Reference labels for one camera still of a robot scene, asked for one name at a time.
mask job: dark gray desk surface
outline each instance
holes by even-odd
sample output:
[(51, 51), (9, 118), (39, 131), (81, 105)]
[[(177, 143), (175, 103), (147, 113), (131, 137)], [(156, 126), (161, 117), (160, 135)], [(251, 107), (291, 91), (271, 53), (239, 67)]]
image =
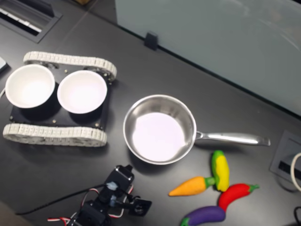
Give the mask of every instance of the dark gray desk surface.
[[(170, 198), (167, 193), (193, 176), (209, 176), (214, 149), (225, 151), (230, 165), (230, 183), (258, 183), (260, 190), (232, 204), (223, 226), (288, 226), (294, 222), (293, 208), (301, 204), (300, 193), (290, 193), (269, 171), (272, 157), (285, 129), (301, 136), (301, 122), (262, 101), (164, 53), (152, 51), (142, 41), (95, 15), (66, 1), (54, 1), (63, 18), (35, 44), (0, 26), (0, 54), (12, 70), (23, 65), (27, 51), (102, 57), (118, 68), (111, 96), (105, 148), (23, 145), (0, 137), (0, 200), (15, 211), (25, 211), (63, 195), (101, 183), (117, 164), (134, 166), (134, 193), (153, 201), (144, 218), (125, 216), (116, 226), (179, 225), (189, 211), (215, 205), (219, 193), (209, 188), (203, 194)], [(0, 78), (0, 89), (12, 72)], [(268, 136), (271, 147), (242, 145), (195, 145), (181, 161), (168, 166), (145, 164), (128, 151), (122, 134), (127, 110), (138, 99), (167, 94), (183, 101), (193, 112), (197, 127), (204, 132), (232, 131)], [(8, 123), (12, 105), (0, 101), (0, 128)], [(280, 180), (284, 186), (293, 185)], [(70, 216), (81, 197), (63, 201), (27, 215), (34, 225), (48, 223), (47, 217)]]

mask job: white bowl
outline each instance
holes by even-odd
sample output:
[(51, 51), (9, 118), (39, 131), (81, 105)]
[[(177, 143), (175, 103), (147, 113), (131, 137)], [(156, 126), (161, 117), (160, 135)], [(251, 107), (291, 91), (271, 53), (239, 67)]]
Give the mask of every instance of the white bowl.
[(99, 74), (76, 71), (63, 79), (57, 90), (57, 98), (67, 111), (85, 114), (104, 102), (107, 91), (107, 84)]
[(26, 65), (15, 70), (7, 79), (8, 100), (20, 108), (37, 107), (45, 103), (55, 89), (52, 72), (41, 65)]

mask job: black cable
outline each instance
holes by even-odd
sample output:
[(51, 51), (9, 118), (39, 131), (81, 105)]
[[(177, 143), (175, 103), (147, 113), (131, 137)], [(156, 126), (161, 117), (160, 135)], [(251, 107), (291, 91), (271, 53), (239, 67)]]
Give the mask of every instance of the black cable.
[[(91, 187), (91, 188), (100, 188), (100, 187), (104, 187), (104, 186), (106, 186), (106, 185), (105, 185), (105, 184), (101, 184), (101, 185), (96, 185), (96, 186)], [(64, 196), (64, 197), (62, 197), (62, 198), (59, 198), (59, 199), (54, 200), (54, 201), (52, 201), (52, 202), (48, 202), (48, 203), (46, 203), (46, 204), (44, 204), (44, 205), (41, 205), (41, 206), (39, 206), (39, 207), (36, 207), (36, 208), (34, 208), (34, 209), (30, 210), (30, 211), (23, 212), (23, 213), (15, 213), (15, 214), (16, 214), (16, 215), (26, 215), (26, 214), (33, 213), (33, 212), (35, 212), (35, 211), (38, 211), (38, 210), (40, 210), (40, 209), (43, 209), (43, 208), (45, 208), (45, 207), (47, 207), (47, 206), (50, 206), (50, 205), (55, 204), (55, 203), (57, 203), (57, 202), (60, 202), (60, 201), (62, 201), (62, 200), (68, 199), (68, 198), (70, 198), (70, 197), (76, 196), (76, 195), (81, 194), (81, 193), (84, 193), (84, 192), (88, 192), (89, 189), (91, 189), (91, 188), (87, 188), (87, 189), (81, 190), (81, 191), (79, 191), (79, 192), (75, 192), (75, 193), (66, 195), (66, 196)]]
[(301, 226), (301, 222), (299, 221), (298, 216), (297, 216), (297, 210), (298, 210), (298, 209), (301, 209), (301, 206), (297, 206), (297, 207), (293, 210), (293, 216), (295, 217), (298, 226)]

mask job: metal plate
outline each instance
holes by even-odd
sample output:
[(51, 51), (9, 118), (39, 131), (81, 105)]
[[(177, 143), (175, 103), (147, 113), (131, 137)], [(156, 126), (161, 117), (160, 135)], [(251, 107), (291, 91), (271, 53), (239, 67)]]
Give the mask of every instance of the metal plate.
[(57, 99), (58, 83), (60, 83), (67, 74), (63, 72), (63, 69), (54, 69), (52, 72), (55, 75), (56, 84), (55, 90), (49, 100), (35, 108), (22, 109), (14, 106), (10, 115), (10, 120), (12, 122), (39, 126), (84, 126), (104, 131), (111, 92), (111, 85), (109, 85), (106, 78), (104, 79), (107, 83), (108, 92), (103, 104), (92, 112), (86, 114), (73, 114), (62, 108)]

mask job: saucepan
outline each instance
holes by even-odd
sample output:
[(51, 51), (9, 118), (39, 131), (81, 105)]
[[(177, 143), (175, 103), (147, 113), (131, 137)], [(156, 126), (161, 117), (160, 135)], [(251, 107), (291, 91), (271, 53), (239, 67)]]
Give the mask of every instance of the saucepan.
[(199, 139), (270, 146), (268, 138), (251, 134), (199, 132), (188, 107), (166, 95), (152, 95), (137, 101), (126, 114), (123, 134), (134, 155), (156, 165), (180, 160)]

